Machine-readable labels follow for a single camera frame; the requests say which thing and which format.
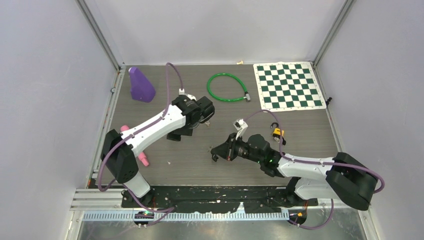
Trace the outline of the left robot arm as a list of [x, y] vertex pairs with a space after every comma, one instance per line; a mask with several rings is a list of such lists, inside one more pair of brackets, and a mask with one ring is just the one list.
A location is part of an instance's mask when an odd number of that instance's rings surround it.
[[179, 142], [192, 136], [193, 130], [215, 114], [213, 102], [206, 96], [196, 99], [179, 95], [160, 113], [136, 127], [118, 132], [110, 130], [104, 139], [98, 177], [107, 168], [114, 179], [134, 194], [141, 207], [153, 202], [151, 186], [139, 171], [139, 155], [162, 137]]

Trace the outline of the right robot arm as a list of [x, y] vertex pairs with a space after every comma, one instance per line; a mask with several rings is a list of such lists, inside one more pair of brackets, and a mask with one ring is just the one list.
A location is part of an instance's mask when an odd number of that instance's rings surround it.
[[280, 153], [260, 134], [243, 141], [231, 133], [227, 140], [212, 148], [211, 158], [233, 161], [241, 157], [258, 163], [270, 177], [291, 178], [285, 198], [291, 205], [303, 200], [334, 199], [347, 206], [366, 211], [369, 209], [378, 183], [377, 174], [345, 152], [334, 157], [311, 158]]

